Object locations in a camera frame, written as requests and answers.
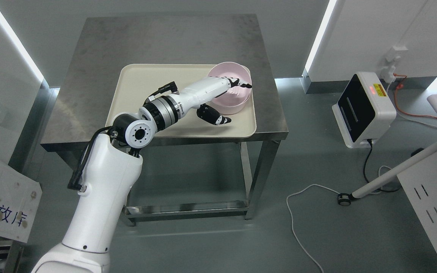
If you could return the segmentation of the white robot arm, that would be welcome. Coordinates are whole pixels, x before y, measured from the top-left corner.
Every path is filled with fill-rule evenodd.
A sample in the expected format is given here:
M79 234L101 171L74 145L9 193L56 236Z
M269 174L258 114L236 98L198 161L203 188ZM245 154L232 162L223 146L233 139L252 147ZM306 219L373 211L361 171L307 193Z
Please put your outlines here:
M150 95L138 113L123 112L111 125L97 130L80 157L68 183L80 197L61 243L42 256L33 273L106 273L109 248L120 211L132 185L138 180L143 159L140 150L158 129L173 124L179 116L175 100L156 95L177 94L174 82Z

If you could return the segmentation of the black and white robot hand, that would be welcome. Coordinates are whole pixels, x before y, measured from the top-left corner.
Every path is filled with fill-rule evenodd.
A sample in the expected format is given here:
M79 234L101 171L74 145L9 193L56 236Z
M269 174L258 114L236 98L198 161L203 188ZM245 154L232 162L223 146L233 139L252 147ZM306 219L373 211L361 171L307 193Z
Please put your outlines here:
M214 126L219 126L230 123L232 119L222 116L207 103L237 86L240 88L252 87L250 83L234 77L205 77L182 89L178 95L170 95L170 97L172 96L177 102L182 117L194 108L200 119Z

